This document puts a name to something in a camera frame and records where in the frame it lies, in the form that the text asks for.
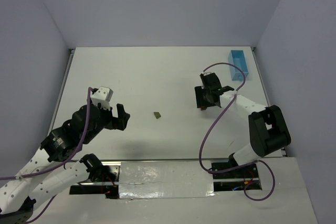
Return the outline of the green wood triangle block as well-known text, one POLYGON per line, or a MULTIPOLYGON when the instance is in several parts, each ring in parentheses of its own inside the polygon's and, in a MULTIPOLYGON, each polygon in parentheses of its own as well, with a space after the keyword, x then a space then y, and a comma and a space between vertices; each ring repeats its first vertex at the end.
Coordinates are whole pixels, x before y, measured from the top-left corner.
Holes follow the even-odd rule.
POLYGON ((159 112, 153 112, 156 119, 159 119, 161 117, 159 112))

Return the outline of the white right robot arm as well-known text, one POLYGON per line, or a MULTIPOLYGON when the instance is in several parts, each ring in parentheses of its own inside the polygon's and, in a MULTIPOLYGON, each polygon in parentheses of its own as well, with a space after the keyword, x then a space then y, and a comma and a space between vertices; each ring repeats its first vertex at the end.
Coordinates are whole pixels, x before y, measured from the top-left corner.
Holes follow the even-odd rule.
POLYGON ((243 86, 237 89, 230 86, 223 87, 215 73, 201 73, 200 78, 202 85, 195 87, 197 108, 201 110, 214 106, 221 108, 222 103, 226 103, 202 140, 198 161, 203 170, 213 175, 231 172, 252 165, 259 159, 290 145, 291 136, 280 107, 262 105, 238 94, 243 86), (202 162, 205 142, 215 125, 229 110, 247 122, 249 140, 244 147, 229 155, 226 169, 208 169, 202 162))

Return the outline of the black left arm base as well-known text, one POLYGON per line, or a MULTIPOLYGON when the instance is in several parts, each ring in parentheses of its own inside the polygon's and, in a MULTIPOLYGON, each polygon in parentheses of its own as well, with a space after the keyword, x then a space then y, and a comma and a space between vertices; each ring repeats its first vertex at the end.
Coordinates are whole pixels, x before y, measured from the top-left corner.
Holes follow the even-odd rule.
POLYGON ((69 189, 70 195, 100 195, 107 199, 119 199, 119 175, 121 163, 104 161, 100 176, 74 184, 69 189))

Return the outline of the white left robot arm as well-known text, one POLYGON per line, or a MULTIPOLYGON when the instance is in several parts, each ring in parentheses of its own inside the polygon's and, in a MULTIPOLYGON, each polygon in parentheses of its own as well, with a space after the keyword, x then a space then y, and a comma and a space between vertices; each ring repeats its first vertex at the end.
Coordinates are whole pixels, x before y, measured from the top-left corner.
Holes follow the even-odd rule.
POLYGON ((115 179, 95 154, 84 155, 53 177, 49 174, 53 168, 64 166, 72 154, 81 151, 102 130, 125 130, 130 115, 122 104, 117 104, 117 112, 114 117, 111 109, 84 105, 61 127, 53 129, 15 178, 1 187, 1 223, 27 222, 41 204, 73 184, 115 179))

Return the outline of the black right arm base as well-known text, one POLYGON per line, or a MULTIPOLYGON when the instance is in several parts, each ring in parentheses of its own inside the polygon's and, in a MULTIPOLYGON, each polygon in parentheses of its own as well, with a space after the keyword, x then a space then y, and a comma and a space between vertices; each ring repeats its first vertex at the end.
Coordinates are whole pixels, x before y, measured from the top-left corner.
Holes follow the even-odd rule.
POLYGON ((252 182, 254 183, 247 188, 248 190, 261 190, 256 164, 212 176, 215 192, 244 190, 245 186, 252 182))

